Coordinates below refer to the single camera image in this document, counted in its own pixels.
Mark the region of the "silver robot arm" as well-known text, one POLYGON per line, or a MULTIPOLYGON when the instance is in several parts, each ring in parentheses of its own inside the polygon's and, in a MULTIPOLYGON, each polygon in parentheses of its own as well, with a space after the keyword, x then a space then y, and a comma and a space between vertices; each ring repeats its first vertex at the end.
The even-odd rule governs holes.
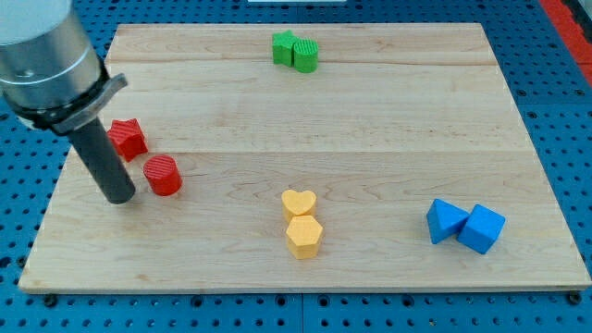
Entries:
POLYGON ((107 73, 72 0, 1 0, 1 92, 25 124, 79 130, 126 85, 107 73))

